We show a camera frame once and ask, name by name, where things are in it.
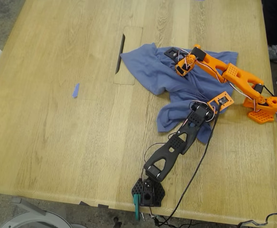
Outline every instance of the black bracket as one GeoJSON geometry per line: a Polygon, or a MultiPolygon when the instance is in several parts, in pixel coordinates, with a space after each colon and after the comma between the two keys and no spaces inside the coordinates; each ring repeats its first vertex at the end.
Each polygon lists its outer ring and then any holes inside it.
{"type": "MultiPolygon", "coordinates": [[[[177,64],[178,63],[178,60],[177,60],[177,58],[178,58],[178,52],[179,52],[178,49],[176,49],[175,47],[172,47],[172,48],[168,49],[167,51],[165,51],[164,55],[168,56],[169,58],[171,58],[174,61],[174,63],[177,64]]],[[[188,53],[183,52],[183,51],[180,50],[180,55],[182,57],[179,60],[185,58],[185,56],[188,55],[188,53]]]]}
{"type": "Polygon", "coordinates": [[[146,175],[155,181],[163,181],[174,166],[179,154],[184,155],[201,128],[201,125],[213,117],[212,109],[203,103],[195,102],[193,110],[184,121],[178,131],[163,146],[157,149],[144,165],[146,175]],[[161,159],[165,160],[163,170],[160,170],[155,163],[161,159]]]}
{"type": "Polygon", "coordinates": [[[144,181],[139,178],[131,191],[132,195],[139,194],[139,205],[142,207],[160,207],[162,199],[165,196],[165,191],[161,183],[151,180],[150,178],[144,181]]]}

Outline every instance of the black arm segment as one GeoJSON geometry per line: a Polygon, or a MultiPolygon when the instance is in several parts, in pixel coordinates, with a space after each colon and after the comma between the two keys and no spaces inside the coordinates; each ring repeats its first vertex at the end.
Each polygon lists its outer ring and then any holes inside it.
{"type": "Polygon", "coordinates": [[[209,106],[195,102],[192,105],[192,112],[188,115],[183,125],[163,146],[157,149],[144,165],[146,175],[155,181],[163,181],[173,168],[179,154],[184,155],[192,143],[202,124],[213,117],[213,111],[209,106]],[[180,138],[185,134],[185,141],[180,138]],[[161,159],[165,160],[163,170],[160,170],[155,163],[161,159]]]}

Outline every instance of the pants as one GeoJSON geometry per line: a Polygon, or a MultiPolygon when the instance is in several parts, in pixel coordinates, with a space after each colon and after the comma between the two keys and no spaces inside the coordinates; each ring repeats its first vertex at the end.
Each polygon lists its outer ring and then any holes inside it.
{"type": "Polygon", "coordinates": [[[277,0],[262,0],[266,37],[269,45],[277,45],[277,0]]]}

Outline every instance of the black cable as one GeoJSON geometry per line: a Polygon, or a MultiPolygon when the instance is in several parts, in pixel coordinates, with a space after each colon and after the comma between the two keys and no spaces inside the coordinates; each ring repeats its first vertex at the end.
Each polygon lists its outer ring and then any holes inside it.
{"type": "Polygon", "coordinates": [[[192,219],[191,219],[191,220],[190,220],[190,223],[182,224],[182,225],[180,225],[179,227],[176,227],[176,226],[174,226],[174,225],[168,224],[168,222],[167,222],[167,224],[165,224],[165,225],[166,225],[166,226],[169,226],[169,227],[174,227],[174,228],[181,228],[181,227],[183,227],[183,226],[189,225],[188,228],[190,228],[190,226],[195,226],[195,225],[199,225],[199,224],[206,224],[206,223],[214,223],[214,222],[198,222],[198,223],[192,224],[192,219]]]}
{"type": "Polygon", "coordinates": [[[258,226],[258,227],[263,227],[263,226],[266,226],[268,224],[268,218],[272,215],[277,215],[277,213],[272,213],[272,214],[269,214],[267,215],[266,219],[265,219],[265,223],[257,223],[255,222],[254,220],[248,220],[246,222],[240,222],[238,225],[237,225],[237,228],[240,228],[241,226],[245,226],[249,223],[253,223],[255,226],[258,226]]]}
{"type": "Polygon", "coordinates": [[[192,226],[199,225],[199,224],[206,224],[206,223],[215,223],[215,222],[198,222],[198,223],[192,224],[192,226]]]}
{"type": "Polygon", "coordinates": [[[264,88],[270,93],[270,95],[274,96],[272,92],[270,92],[269,89],[267,89],[267,87],[264,85],[264,88]]]}
{"type": "Polygon", "coordinates": [[[144,153],[144,161],[146,162],[146,159],[145,159],[145,156],[146,156],[146,153],[147,153],[147,151],[152,147],[152,146],[154,146],[154,145],[158,145],[158,144],[165,144],[165,142],[156,142],[155,144],[152,144],[151,146],[149,146],[148,147],[148,149],[145,151],[145,153],[144,153]]]}
{"type": "Polygon", "coordinates": [[[169,137],[169,136],[171,136],[171,135],[173,135],[173,134],[175,134],[176,132],[172,132],[172,133],[170,133],[169,135],[168,135],[168,139],[170,139],[171,137],[169,137]]]}
{"type": "MultiPolygon", "coordinates": [[[[158,145],[158,144],[165,144],[165,142],[156,142],[155,144],[152,144],[151,146],[149,146],[148,147],[148,149],[145,151],[145,153],[144,153],[144,161],[145,161],[145,163],[146,163],[146,159],[145,159],[145,156],[146,156],[146,153],[147,153],[147,151],[152,147],[152,146],[154,146],[154,145],[158,145]]],[[[142,173],[141,173],[141,178],[142,178],[142,180],[143,180],[143,172],[144,172],[144,168],[142,168],[142,173]]]]}
{"type": "Polygon", "coordinates": [[[171,215],[170,215],[164,222],[162,222],[161,224],[159,224],[159,225],[158,225],[159,227],[162,226],[162,225],[164,225],[164,224],[165,224],[167,221],[169,221],[169,219],[174,215],[174,213],[175,213],[175,211],[177,210],[178,206],[180,205],[180,203],[181,203],[181,201],[182,201],[182,199],[183,199],[183,197],[184,197],[184,195],[185,195],[187,189],[189,188],[189,186],[190,186],[191,182],[193,181],[193,179],[194,179],[194,177],[195,177],[197,171],[199,170],[200,165],[201,165],[201,163],[202,163],[202,161],[203,161],[203,159],[204,159],[204,157],[205,157],[205,155],[206,155],[206,152],[207,152],[207,149],[208,149],[208,146],[209,146],[209,142],[210,142],[210,140],[211,140],[211,137],[212,137],[214,128],[215,128],[215,126],[216,126],[216,122],[218,121],[218,118],[219,118],[219,114],[220,114],[220,112],[218,112],[217,115],[216,115],[216,117],[215,117],[214,124],[213,124],[213,128],[212,128],[212,130],[211,130],[211,133],[210,133],[208,142],[207,142],[207,144],[206,144],[205,152],[204,152],[204,154],[203,154],[203,156],[202,156],[202,158],[201,158],[201,160],[200,160],[198,166],[196,167],[196,169],[195,169],[195,171],[194,171],[194,173],[193,173],[193,175],[192,175],[190,181],[188,182],[188,184],[187,184],[185,190],[183,191],[183,194],[181,195],[180,200],[178,201],[178,203],[177,203],[175,209],[173,210],[173,212],[171,213],[171,215]]]}

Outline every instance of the green clip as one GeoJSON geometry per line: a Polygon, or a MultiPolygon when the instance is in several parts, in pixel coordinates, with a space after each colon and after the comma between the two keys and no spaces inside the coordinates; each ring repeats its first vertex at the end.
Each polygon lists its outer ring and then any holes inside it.
{"type": "Polygon", "coordinates": [[[133,203],[135,206],[135,220],[139,221],[140,194],[133,195],[133,203]]]}

